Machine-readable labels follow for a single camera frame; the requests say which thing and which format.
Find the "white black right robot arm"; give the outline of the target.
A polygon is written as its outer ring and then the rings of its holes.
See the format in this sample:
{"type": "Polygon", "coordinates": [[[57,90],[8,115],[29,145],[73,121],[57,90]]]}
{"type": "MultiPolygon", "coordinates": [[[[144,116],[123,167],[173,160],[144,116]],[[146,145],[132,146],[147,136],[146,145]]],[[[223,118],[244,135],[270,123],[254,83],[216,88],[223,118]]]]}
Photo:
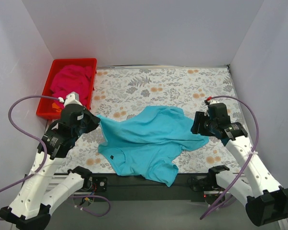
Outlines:
{"type": "Polygon", "coordinates": [[[255,226],[288,218],[288,188],[284,188],[268,171],[252,148],[246,129],[232,122],[224,103],[206,100],[206,112],[196,112],[191,132],[215,137],[234,156],[242,174],[234,175],[225,165],[208,171],[208,186],[212,190],[223,188],[244,205],[250,221],[255,226]]]}

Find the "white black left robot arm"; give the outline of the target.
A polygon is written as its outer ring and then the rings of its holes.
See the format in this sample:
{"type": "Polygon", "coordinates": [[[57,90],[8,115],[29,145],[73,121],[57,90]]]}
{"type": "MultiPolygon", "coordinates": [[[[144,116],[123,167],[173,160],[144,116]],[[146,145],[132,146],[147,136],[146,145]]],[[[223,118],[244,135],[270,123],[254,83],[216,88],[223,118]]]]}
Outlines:
{"type": "Polygon", "coordinates": [[[55,209],[77,190],[92,188],[92,173],[83,167],[69,171],[68,177],[51,191],[47,187],[68,152],[82,134],[95,130],[100,118],[78,104],[67,105],[60,119],[49,125],[39,144],[29,179],[9,206],[0,209],[0,218],[20,230],[44,230],[55,209]]]}

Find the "turquoise t shirt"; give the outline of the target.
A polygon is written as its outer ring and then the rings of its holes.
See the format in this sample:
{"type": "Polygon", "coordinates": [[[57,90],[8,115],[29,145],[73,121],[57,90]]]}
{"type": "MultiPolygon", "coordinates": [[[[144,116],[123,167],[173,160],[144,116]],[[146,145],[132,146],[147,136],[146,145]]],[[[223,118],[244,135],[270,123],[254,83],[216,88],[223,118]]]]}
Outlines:
{"type": "Polygon", "coordinates": [[[98,152],[119,176],[142,176],[170,187],[179,172],[173,161],[198,150],[209,138],[191,132],[193,120],[181,108],[147,106],[125,121],[100,116],[104,142],[98,152]]]}

